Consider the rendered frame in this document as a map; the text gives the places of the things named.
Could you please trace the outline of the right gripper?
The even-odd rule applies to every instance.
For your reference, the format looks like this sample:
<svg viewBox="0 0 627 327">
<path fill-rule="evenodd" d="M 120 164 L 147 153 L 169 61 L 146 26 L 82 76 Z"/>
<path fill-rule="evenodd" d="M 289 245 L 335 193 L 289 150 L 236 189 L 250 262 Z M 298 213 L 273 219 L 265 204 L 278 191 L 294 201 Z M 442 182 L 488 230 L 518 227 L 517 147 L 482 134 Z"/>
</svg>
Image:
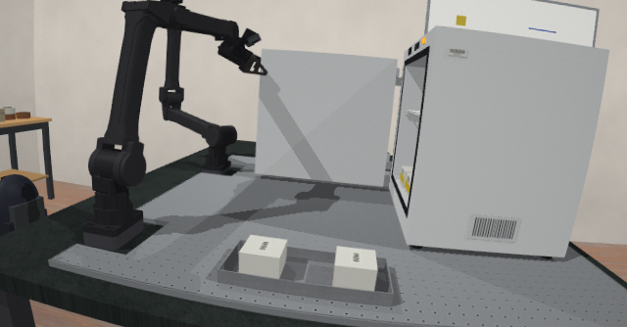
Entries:
<svg viewBox="0 0 627 327">
<path fill-rule="evenodd" d="M 232 52 L 233 52 L 233 50 L 232 50 Z M 239 69 L 242 72 L 251 73 L 251 74 L 259 74 L 259 75 L 267 75 L 267 70 L 261 64 L 261 57 L 259 57 L 257 55 L 254 55 L 252 53 L 246 52 L 246 54 L 245 54 L 245 56 L 244 56 L 244 58 L 242 60 L 242 59 L 236 57 L 235 55 L 233 55 L 232 52 L 230 53 L 229 61 L 231 61 L 232 63 L 234 63 L 237 66 L 239 66 Z M 256 64 L 254 65 L 254 70 L 251 71 L 250 69 L 251 69 L 251 67 L 252 67 L 254 62 L 256 62 Z M 261 68 L 264 72 L 259 72 L 259 68 Z"/>
</svg>

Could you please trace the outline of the white cardboard cryo box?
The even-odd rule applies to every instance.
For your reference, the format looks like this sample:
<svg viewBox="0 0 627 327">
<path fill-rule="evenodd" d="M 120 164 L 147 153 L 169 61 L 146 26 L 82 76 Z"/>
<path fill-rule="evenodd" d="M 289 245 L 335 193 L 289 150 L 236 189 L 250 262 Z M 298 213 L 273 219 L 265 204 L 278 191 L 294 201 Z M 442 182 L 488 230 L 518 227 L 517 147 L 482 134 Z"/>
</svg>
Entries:
<svg viewBox="0 0 627 327">
<path fill-rule="evenodd" d="M 337 246 L 333 287 L 374 291 L 377 261 L 374 250 Z"/>
</svg>

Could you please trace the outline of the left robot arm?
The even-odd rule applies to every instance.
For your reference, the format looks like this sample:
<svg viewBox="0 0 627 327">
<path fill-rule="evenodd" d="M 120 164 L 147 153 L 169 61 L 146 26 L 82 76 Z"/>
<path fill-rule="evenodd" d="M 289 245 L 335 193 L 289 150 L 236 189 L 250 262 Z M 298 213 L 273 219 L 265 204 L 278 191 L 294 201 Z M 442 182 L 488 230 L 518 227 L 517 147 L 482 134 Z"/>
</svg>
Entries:
<svg viewBox="0 0 627 327">
<path fill-rule="evenodd" d="M 202 169 L 223 171 L 231 166 L 225 147 L 236 142 L 237 131 L 232 125 L 217 126 L 215 123 L 194 117 L 181 110 L 181 102 L 184 100 L 184 88 L 179 86 L 182 31 L 167 29 L 167 32 L 166 80 L 164 87 L 159 87 L 163 118 L 201 134 L 209 145 L 209 153 L 206 155 L 206 162 L 202 164 Z M 169 90 L 175 90 L 175 92 L 169 92 Z"/>
</svg>

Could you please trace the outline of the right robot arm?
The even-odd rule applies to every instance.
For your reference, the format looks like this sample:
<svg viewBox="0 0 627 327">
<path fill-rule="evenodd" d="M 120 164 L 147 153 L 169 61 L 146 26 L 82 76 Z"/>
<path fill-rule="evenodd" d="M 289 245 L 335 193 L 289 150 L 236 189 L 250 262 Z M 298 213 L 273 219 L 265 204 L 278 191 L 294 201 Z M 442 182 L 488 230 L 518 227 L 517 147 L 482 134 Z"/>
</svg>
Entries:
<svg viewBox="0 0 627 327">
<path fill-rule="evenodd" d="M 146 173 L 138 122 L 156 27 L 211 34 L 215 41 L 223 41 L 217 53 L 228 61 L 233 49 L 232 54 L 243 60 L 246 52 L 253 54 L 245 44 L 251 47 L 261 41 L 249 28 L 239 37 L 237 22 L 194 13 L 171 2 L 123 1 L 121 10 L 125 27 L 109 124 L 88 161 L 96 191 L 94 217 L 82 223 L 83 232 L 107 237 L 119 236 L 143 218 L 143 210 L 133 209 L 126 186 L 137 186 Z M 115 145 L 121 145 L 121 150 Z"/>
</svg>

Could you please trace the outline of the beige cardboard box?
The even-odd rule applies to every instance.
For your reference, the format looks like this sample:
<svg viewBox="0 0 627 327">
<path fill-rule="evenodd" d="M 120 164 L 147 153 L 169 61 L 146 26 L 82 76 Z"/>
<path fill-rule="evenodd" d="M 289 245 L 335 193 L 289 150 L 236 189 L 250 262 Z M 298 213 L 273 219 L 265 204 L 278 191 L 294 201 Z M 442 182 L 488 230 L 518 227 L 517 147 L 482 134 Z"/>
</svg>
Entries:
<svg viewBox="0 0 627 327">
<path fill-rule="evenodd" d="M 405 184 L 405 191 L 407 193 L 407 195 L 409 196 L 410 194 L 410 182 L 411 182 L 411 176 L 412 173 L 408 173 L 407 172 L 407 177 L 406 177 L 406 184 Z"/>
</svg>

